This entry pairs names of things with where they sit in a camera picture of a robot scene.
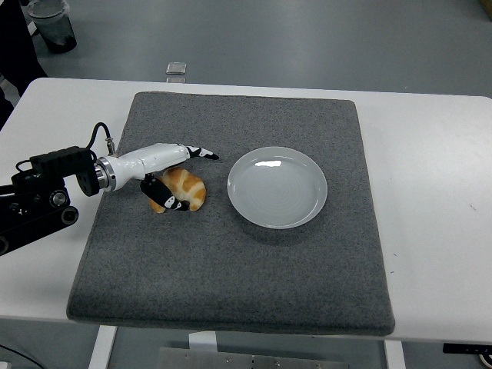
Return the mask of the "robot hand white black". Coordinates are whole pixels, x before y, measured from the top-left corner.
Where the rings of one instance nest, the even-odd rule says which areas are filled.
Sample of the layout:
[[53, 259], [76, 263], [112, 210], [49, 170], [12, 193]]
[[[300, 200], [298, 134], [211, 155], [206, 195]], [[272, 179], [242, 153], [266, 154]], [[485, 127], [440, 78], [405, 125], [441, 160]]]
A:
[[197, 211], [206, 198], [204, 182], [177, 165], [190, 158], [218, 160], [213, 152], [199, 147], [157, 143], [121, 157], [99, 158], [108, 177], [106, 191], [116, 191], [129, 180], [138, 179], [150, 205], [162, 213], [167, 209]]

